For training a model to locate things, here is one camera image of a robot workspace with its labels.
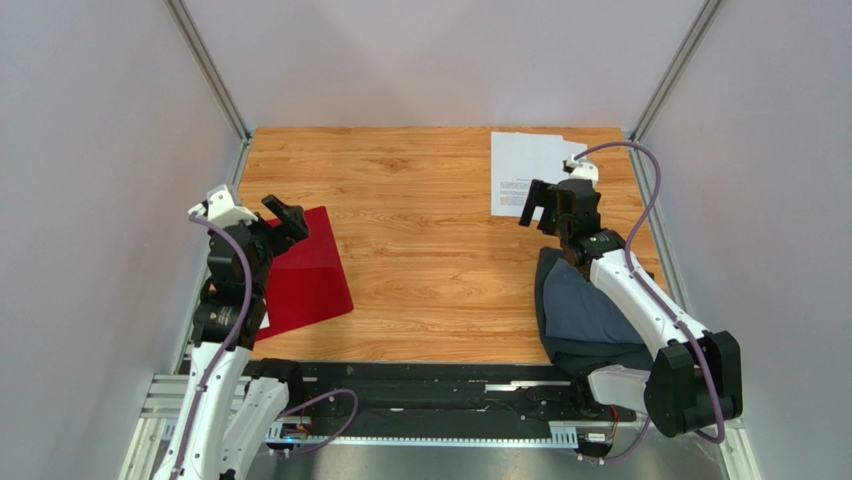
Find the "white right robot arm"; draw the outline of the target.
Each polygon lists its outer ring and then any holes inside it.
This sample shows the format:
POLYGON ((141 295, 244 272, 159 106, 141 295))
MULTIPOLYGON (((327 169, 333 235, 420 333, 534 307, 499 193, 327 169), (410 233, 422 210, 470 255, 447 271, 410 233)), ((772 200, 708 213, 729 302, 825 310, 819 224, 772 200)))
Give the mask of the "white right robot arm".
POLYGON ((555 236, 567 263, 624 315, 653 357, 650 370, 610 363, 580 375, 597 404, 641 412, 669 437, 695 433, 713 443, 743 410, 741 349, 728 331, 712 332, 683 312, 644 270, 629 244, 601 225, 590 180, 535 180, 519 220, 555 236))

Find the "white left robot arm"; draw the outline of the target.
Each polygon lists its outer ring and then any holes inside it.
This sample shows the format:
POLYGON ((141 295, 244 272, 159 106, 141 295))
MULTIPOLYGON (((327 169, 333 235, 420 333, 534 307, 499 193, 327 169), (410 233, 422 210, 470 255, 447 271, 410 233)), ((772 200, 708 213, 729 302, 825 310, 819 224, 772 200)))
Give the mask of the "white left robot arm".
POLYGON ((188 212, 209 236, 210 275, 194 312, 186 392, 156 479, 245 478, 267 430, 290 402, 291 385, 301 381, 297 363, 264 360, 240 407, 232 407, 266 314, 273 261, 310 234, 302 207, 273 195, 262 203, 277 224, 244 207, 227 186, 188 212))

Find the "red plastic folder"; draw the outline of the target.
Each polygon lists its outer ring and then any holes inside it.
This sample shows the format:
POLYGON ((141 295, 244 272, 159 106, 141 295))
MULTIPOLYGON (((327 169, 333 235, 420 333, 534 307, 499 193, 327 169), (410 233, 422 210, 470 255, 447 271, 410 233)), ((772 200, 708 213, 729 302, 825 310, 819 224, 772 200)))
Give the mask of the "red plastic folder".
POLYGON ((270 327, 259 330, 259 340, 354 310, 327 208, 310 209, 305 219, 309 237, 273 262, 265 295, 270 327))

